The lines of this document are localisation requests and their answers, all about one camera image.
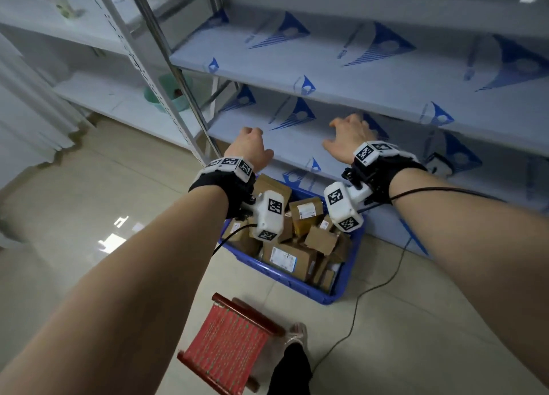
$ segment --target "white curtain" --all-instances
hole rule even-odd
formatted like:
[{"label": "white curtain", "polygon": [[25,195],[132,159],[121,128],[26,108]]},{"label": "white curtain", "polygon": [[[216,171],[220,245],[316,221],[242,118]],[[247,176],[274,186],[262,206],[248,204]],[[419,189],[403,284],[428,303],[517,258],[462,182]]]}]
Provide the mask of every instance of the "white curtain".
[{"label": "white curtain", "polygon": [[0,104],[0,188],[26,168],[52,162],[73,145],[67,134],[89,125],[1,33]]}]

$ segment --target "red woven stool seat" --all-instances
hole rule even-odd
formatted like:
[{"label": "red woven stool seat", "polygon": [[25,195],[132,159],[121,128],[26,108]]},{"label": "red woven stool seat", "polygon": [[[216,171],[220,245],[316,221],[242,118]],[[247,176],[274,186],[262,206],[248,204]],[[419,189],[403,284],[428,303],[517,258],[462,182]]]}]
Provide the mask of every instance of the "red woven stool seat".
[{"label": "red woven stool seat", "polygon": [[[271,321],[249,306],[235,308],[234,303],[216,295],[224,303],[212,306],[189,349],[177,357],[219,393],[242,395],[257,357],[273,335],[268,327],[254,321],[257,318],[251,319],[249,311]],[[237,312],[240,309],[248,312]]]}]

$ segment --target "foot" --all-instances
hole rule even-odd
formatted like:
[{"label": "foot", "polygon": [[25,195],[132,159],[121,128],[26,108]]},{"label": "foot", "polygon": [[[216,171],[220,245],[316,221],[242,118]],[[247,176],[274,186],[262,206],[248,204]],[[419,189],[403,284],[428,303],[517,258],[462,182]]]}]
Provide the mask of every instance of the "foot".
[{"label": "foot", "polygon": [[286,333],[286,337],[285,348],[292,343],[299,343],[303,346],[303,349],[307,348],[307,327],[302,322],[292,324],[290,330]]}]

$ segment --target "black cable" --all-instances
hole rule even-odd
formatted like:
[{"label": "black cable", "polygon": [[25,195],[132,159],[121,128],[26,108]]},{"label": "black cable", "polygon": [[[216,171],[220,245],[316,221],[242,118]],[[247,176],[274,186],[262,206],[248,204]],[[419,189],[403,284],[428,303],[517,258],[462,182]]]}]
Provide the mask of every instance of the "black cable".
[{"label": "black cable", "polygon": [[[497,198],[494,196],[491,196],[489,194],[479,193],[478,191],[473,190],[466,190],[464,188],[456,188],[456,187],[423,187],[423,188],[415,188],[413,190],[404,191],[403,193],[397,194],[394,197],[389,198],[389,201],[396,200],[397,198],[407,196],[409,194],[414,194],[422,191],[454,191],[458,193],[463,194],[469,194],[470,196],[477,196],[477,197],[483,197],[483,198],[489,198],[490,200],[497,200],[506,203],[505,200],[502,200],[501,198]],[[358,213],[364,213],[365,211],[371,210],[373,208],[379,207],[380,205],[388,204],[388,203],[376,203],[373,205],[370,205],[368,207],[365,207],[363,209],[358,210]]]},{"label": "black cable", "polygon": [[219,250],[220,247],[222,247],[225,243],[227,243],[227,241],[233,237],[234,235],[236,235],[238,232],[240,232],[241,230],[243,229],[247,229],[248,227],[257,227],[256,224],[252,223],[252,224],[247,224],[245,226],[242,226],[242,227],[239,227],[237,230],[235,230],[234,232],[232,232],[231,234],[229,234],[225,239],[223,239],[221,241],[221,243],[219,244],[219,246],[217,246],[214,250],[214,253],[212,253],[212,256],[215,255],[215,253]]},{"label": "black cable", "polygon": [[383,283],[380,283],[379,285],[376,285],[372,288],[368,288],[367,290],[361,292],[359,294],[358,297],[356,297],[356,302],[355,302],[355,313],[353,314],[353,322],[351,323],[351,329],[349,330],[349,334],[347,334],[347,336],[343,337],[342,339],[338,340],[331,348],[330,350],[328,350],[328,352],[319,360],[319,362],[315,365],[314,369],[312,370],[312,375],[314,376],[315,375],[315,371],[317,370],[317,368],[320,366],[320,364],[322,362],[324,362],[324,360],[326,360],[326,358],[328,357],[328,355],[330,353],[333,352],[333,350],[339,345],[339,343],[342,343],[344,342],[345,340],[347,340],[350,336],[351,336],[351,333],[353,333],[353,329],[355,328],[355,320],[356,320],[356,311],[357,309],[359,308],[359,300],[360,298],[367,294],[368,292],[370,291],[373,291],[374,289],[378,289],[378,288],[381,288],[381,287],[384,287],[385,285],[387,285],[389,282],[391,282],[392,280],[394,280],[396,274],[399,273],[399,269],[400,269],[400,265],[402,264],[402,260],[404,259],[404,253],[406,252],[406,248],[408,247],[408,245],[410,244],[410,242],[412,241],[412,238],[410,237],[408,239],[408,241],[406,242],[406,244],[404,245],[404,247],[402,248],[402,253],[400,254],[400,260],[399,260],[399,264],[397,265],[396,267],[396,270],[395,270],[395,273],[393,275],[391,275],[391,278],[389,278],[388,280],[386,280],[385,282]]}]

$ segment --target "tiled floor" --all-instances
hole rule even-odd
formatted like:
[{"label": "tiled floor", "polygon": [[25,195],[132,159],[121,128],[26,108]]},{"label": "tiled floor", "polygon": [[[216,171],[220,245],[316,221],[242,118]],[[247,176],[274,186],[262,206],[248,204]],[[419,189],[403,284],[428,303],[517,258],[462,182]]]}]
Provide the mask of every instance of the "tiled floor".
[{"label": "tiled floor", "polygon": [[[115,230],[127,239],[133,227],[146,225],[184,193],[200,168],[189,152],[111,120],[100,121],[98,129],[86,135],[82,148],[63,156],[60,165],[37,171],[4,202],[3,214],[30,244],[0,252],[0,369],[65,292],[106,255],[99,241]],[[114,226],[119,218],[126,220],[123,229]],[[240,297],[283,325],[306,321],[316,364],[348,333],[355,296],[385,281],[400,252],[365,237],[346,295],[324,307],[223,249],[200,284],[180,347],[187,347],[212,294],[219,292]],[[319,367],[311,391],[549,393],[499,343],[456,286],[431,261],[411,253],[391,284],[361,300],[352,336]],[[213,391],[174,360],[159,393]]]}]

